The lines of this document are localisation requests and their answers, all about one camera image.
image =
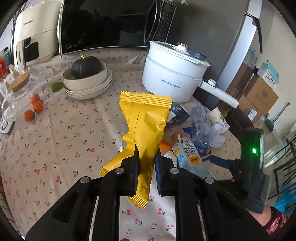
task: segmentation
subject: fridge handle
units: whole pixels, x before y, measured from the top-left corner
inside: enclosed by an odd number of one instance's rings
[[[258,30],[258,36],[259,36],[259,45],[260,45],[260,53],[263,54],[263,41],[262,41],[262,31],[261,31],[261,26],[260,26],[260,21],[259,18],[245,12],[245,16],[248,16],[254,20],[254,25],[257,27]]]

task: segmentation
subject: red can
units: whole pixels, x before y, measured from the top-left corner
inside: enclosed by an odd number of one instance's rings
[[[2,78],[7,73],[7,67],[5,64],[5,59],[0,57],[0,78]]]

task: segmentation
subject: yellow snack bag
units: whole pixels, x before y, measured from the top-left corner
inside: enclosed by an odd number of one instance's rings
[[[149,200],[154,158],[164,134],[164,127],[172,105],[170,97],[134,92],[121,92],[119,101],[128,124],[128,133],[123,137],[126,148],[100,170],[106,175],[121,165],[124,158],[133,156],[135,145],[139,151],[139,179],[136,195],[127,197],[140,208]]]

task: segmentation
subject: pumpkin stem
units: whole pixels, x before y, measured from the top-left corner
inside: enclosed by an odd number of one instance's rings
[[[83,54],[83,53],[81,53],[80,56],[81,56],[81,59],[85,59],[86,58],[86,55]]]

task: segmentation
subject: metal screw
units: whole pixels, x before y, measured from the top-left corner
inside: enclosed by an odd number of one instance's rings
[[[89,177],[83,177],[80,179],[80,182],[85,184],[85,183],[88,183],[89,182]]]
[[[215,181],[215,180],[214,180],[212,177],[206,177],[206,178],[205,178],[205,182],[206,182],[207,184],[213,184],[214,181]]]
[[[116,172],[117,174],[122,174],[122,173],[124,173],[124,169],[123,169],[122,167],[119,167],[119,168],[117,168],[117,169],[115,170],[115,172]]]
[[[172,174],[178,174],[178,173],[179,173],[179,169],[173,167],[173,168],[170,169],[170,172],[171,172]]]

